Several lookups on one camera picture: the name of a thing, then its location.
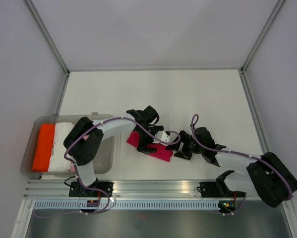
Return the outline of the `magenta t shirt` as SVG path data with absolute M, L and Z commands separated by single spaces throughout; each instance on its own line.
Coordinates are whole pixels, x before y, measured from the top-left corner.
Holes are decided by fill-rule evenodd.
M 151 157 L 169 162 L 174 154 L 171 150 L 167 150 L 166 146 L 160 143 L 142 143 L 140 142 L 140 134 L 136 131 L 132 132 L 126 141 L 135 147 L 138 152 L 144 153 Z

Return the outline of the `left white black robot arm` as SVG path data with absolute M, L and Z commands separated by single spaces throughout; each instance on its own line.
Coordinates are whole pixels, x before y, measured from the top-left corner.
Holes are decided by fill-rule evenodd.
M 137 132 L 139 135 L 139 151 L 142 153 L 154 153 L 155 148 L 148 145 L 154 142 L 165 143 L 159 132 L 164 131 L 162 125 L 156 125 L 159 114 L 152 106 L 143 110 L 127 110 L 119 117 L 112 117 L 103 121 L 92 121 L 88 117 L 82 117 L 75 124 L 68 136 L 64 139 L 64 158 L 73 163 L 77 179 L 80 182 L 80 190 L 86 196 L 97 193 L 97 176 L 93 168 L 93 160 L 96 157 L 101 143 L 116 135 Z

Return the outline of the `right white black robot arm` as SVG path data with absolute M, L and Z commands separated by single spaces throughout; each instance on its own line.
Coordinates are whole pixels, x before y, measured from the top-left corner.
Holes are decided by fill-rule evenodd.
M 258 196 L 275 208 L 297 191 L 297 179 L 272 152 L 260 156 L 235 154 L 217 144 L 205 127 L 194 129 L 193 135 L 182 130 L 178 139 L 179 143 L 166 147 L 175 157 L 190 160 L 194 154 L 200 154 L 208 164 L 227 169 L 215 183 L 216 191 L 222 196 L 243 192 Z

